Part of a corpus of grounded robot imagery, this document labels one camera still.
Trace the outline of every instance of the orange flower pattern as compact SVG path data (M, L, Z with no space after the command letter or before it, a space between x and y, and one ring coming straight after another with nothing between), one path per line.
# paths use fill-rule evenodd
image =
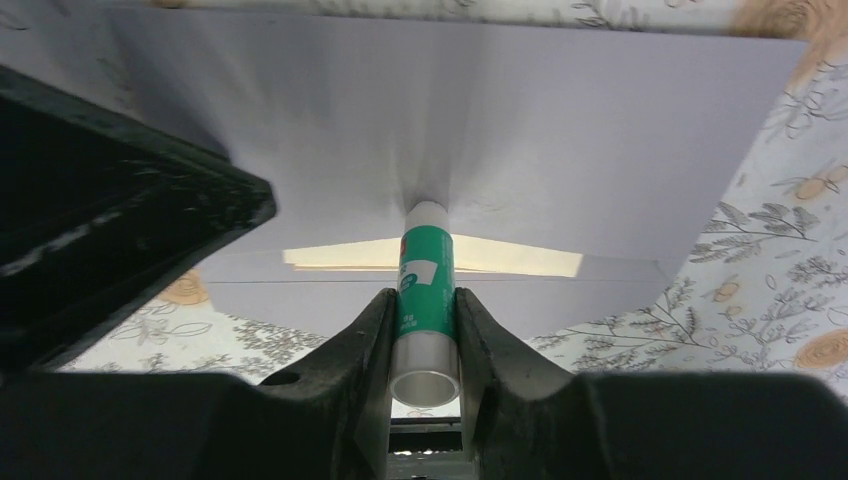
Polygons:
M197 270L191 269L156 298L177 305L200 305L209 301L209 292L200 280Z
M848 360L848 328L826 333L807 342L795 356L799 368L829 368Z
M818 66L848 51L848 2L844 0L746 0L731 33L744 37L807 40L789 84L810 80Z

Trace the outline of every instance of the glue stick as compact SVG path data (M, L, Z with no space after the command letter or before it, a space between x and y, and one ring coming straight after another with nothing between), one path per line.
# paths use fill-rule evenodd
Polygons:
M449 403L460 388L453 240L437 203L421 202L406 216L397 290L392 396L413 407Z

